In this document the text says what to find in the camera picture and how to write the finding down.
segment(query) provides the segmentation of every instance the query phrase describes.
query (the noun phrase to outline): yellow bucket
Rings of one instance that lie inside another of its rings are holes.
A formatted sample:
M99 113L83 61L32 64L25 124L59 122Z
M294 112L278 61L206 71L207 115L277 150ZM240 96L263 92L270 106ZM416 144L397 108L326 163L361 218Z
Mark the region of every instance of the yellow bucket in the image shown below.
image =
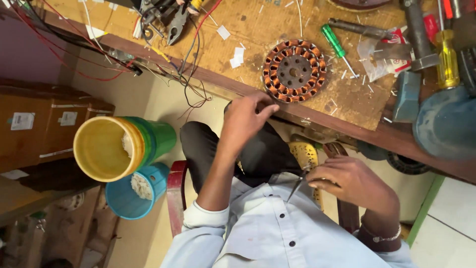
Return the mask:
M132 157L122 147L127 133L132 141ZM81 125L73 142L73 152L81 170L101 182L117 181L132 174L144 157L140 131L119 117L94 117Z

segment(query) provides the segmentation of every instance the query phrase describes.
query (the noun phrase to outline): workbench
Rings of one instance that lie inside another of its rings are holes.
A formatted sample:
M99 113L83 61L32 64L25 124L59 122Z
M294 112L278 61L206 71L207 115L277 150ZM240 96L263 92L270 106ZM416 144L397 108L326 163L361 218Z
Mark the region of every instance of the workbench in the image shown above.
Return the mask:
M46 7L43 0L33 1L42 12L45 22L55 27L76 33L58 14ZM85 24L86 13L82 2L71 0L46 0L62 16L87 34ZM137 13L128 8L109 7L108 2L86 1L91 24L108 34L98 38L111 48L127 52L139 58L167 66L167 62L153 50L144 48L145 41L134 39L132 33L138 19ZM300 22L297 2L291 0L240 1L223 0L212 13L215 23L207 18L200 29L200 51L193 77L204 82L226 89L237 95L248 95L256 89L264 90L262 64L268 52L277 44L290 39L304 39L314 43L325 55L328 72L323 87L313 98L300 104L279 103L281 110L277 113L288 121L314 130L322 127L335 130L350 137L366 141L385 148L399 155L432 166L443 173L476 182L476 161L447 161L437 159L425 153L416 144L411 124L390 123L383 118L392 119L392 110L396 97L391 90L396 90L395 77L391 74L369 83L363 82L365 70L358 61L357 46L360 36L355 33L335 29L334 33L340 40L346 58L360 74L359 78L350 79L351 72L344 78L342 74L347 66L342 59L331 59L332 50L320 33L320 26L328 18L377 26L390 29L406 24L404 13L394 5L386 5L371 12L349 12L342 10L325 0L303 0L301 17L303 37L300 37ZM209 10L215 1L206 1L203 8ZM436 6L434 0L425 0L423 10ZM230 36L223 40L217 33L219 26L224 25ZM172 62L180 66L192 43L195 28L186 24L181 39L173 46L166 45L166 39L156 38L153 46L161 49L171 57ZM232 69L229 60L233 58L235 47L246 48L244 63ZM189 71L193 56L189 56L186 68ZM437 91L436 69L424 70L426 83L422 85L420 101Z

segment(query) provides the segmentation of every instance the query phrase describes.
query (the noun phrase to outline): copper winding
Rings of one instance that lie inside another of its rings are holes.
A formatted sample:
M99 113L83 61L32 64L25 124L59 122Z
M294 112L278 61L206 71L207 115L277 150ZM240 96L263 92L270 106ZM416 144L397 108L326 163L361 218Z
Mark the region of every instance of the copper winding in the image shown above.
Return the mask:
M324 56L314 44L288 40L276 45L267 55L263 82L276 99L286 103L303 102L324 84L326 71Z

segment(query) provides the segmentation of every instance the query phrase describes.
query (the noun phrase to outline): shirt cuff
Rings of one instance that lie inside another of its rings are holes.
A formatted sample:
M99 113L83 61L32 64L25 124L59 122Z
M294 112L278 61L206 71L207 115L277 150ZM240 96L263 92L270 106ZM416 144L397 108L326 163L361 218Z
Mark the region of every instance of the shirt cuff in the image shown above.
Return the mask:
M228 222L229 207L221 211L208 211L196 201L183 212L183 225L189 229L198 227L224 227Z

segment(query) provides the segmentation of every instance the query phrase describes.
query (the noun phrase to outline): blue container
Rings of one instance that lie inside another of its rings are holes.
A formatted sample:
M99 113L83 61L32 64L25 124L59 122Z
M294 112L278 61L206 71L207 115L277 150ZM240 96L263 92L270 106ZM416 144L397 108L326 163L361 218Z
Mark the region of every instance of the blue container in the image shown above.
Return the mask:
M144 177L152 189L152 200L140 198L132 189L130 181L132 175L126 176L115 182L106 184L106 201L111 210L121 218L128 220L140 219L147 215L154 203L167 189L167 176L169 167L156 162L134 172Z

